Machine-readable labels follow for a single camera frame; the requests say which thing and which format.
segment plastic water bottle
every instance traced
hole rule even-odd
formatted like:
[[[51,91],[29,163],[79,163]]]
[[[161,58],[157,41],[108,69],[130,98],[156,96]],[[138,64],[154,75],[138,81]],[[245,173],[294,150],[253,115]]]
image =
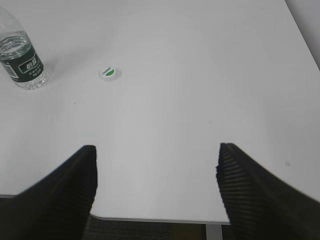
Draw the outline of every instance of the plastic water bottle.
[[[14,83],[26,90],[39,88],[49,74],[22,25],[0,7],[0,63]]]

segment white wall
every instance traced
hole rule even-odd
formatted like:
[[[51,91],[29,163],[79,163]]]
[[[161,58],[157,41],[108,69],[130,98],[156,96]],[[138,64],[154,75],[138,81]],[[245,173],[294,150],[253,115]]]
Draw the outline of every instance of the white wall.
[[[320,0],[286,0],[286,3],[320,68]]]

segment ribbed texture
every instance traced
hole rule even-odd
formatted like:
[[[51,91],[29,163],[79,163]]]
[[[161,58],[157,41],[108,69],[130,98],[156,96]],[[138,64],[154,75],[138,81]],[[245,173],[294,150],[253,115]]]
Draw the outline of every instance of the ribbed texture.
[[[46,178],[0,205],[0,239],[80,240],[97,186],[96,148],[84,146]]]
[[[237,240],[320,239],[318,229],[307,229],[311,223],[302,219],[298,222],[295,216],[301,212],[285,203],[291,197],[302,199],[301,204],[312,203],[315,211],[320,205],[281,182],[234,144],[221,144],[216,178]]]

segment bottle cap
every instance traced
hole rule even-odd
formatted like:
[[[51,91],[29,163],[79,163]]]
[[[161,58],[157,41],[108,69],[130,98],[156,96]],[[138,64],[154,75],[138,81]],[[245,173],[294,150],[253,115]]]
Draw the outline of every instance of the bottle cap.
[[[117,78],[117,70],[112,66],[107,66],[100,70],[99,75],[106,82],[114,81]]]

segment green logo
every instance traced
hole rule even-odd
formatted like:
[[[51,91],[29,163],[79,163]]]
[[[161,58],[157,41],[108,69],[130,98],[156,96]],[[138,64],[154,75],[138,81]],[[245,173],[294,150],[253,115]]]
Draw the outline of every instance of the green logo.
[[[115,72],[115,70],[112,70],[112,71],[108,72],[108,73],[106,74],[106,76],[110,76],[110,75],[114,74],[114,72]]]

